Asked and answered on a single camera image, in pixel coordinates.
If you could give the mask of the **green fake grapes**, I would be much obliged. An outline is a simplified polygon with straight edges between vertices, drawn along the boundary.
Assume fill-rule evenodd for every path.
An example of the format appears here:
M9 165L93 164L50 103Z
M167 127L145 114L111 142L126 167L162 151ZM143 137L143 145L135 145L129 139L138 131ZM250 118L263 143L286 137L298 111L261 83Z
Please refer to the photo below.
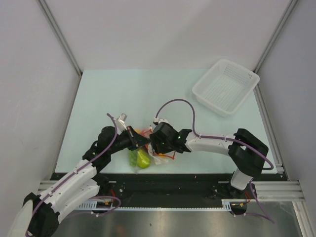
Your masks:
M129 157L129 164L132 167L136 167L137 166L137 152L136 151L129 151L128 152L128 157Z

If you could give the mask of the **clear zip top bag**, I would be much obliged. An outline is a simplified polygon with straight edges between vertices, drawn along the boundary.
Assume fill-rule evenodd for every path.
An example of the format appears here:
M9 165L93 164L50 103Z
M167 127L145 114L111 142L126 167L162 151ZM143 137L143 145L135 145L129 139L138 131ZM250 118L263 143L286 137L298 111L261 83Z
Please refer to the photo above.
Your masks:
M145 152L147 152L147 154L150 157L151 160L151 165L148 168L145 169L141 169L138 166L136 167L132 167L130 166L134 172L139 172L140 170L148 170L150 167L154 167L154 166L158 166L158 165L165 165L167 163L169 163L171 160L175 159L175 154L176 152L170 152L167 154L156 154L151 146L151 143L136 149L134 151L138 151L138 150L144 150Z

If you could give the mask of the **green fake pear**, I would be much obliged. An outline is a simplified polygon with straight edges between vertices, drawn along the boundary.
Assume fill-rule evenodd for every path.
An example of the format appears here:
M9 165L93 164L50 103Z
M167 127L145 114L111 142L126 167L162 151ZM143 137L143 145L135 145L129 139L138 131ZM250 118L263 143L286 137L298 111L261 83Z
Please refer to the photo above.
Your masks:
M141 169L148 168L151 165L151 160L147 152L145 152L144 150L138 150L136 163L137 166Z

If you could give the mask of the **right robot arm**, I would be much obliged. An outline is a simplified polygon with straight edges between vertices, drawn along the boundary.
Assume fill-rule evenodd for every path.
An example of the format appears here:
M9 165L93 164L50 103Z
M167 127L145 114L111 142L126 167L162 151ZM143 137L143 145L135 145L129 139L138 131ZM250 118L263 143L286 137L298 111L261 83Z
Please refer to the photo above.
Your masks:
M229 156L237 166L226 192L228 197L240 198L249 182L261 175L269 148L248 130L240 128L230 135L200 135L192 129L176 131L170 124L161 122L149 135L156 154L169 152L211 152Z

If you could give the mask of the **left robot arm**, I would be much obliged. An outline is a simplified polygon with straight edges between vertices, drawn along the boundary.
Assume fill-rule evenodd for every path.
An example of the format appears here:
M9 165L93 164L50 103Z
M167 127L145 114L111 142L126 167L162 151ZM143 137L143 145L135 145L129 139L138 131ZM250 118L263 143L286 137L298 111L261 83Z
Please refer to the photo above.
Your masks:
M118 133L106 126L76 167L39 195L29 193L17 214L8 236L50 237L63 219L86 200L106 196L109 185L99 172L111 161L111 155L124 149L134 151L150 143L149 138L131 126Z

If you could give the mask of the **orange fake mango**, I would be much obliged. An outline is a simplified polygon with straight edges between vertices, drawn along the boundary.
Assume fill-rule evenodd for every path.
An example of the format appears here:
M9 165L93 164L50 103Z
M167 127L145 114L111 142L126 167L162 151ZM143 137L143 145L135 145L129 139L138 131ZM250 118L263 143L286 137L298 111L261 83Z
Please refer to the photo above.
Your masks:
M143 129L143 130L136 129L136 132L142 136L145 136L147 133L151 132L151 130L150 129Z

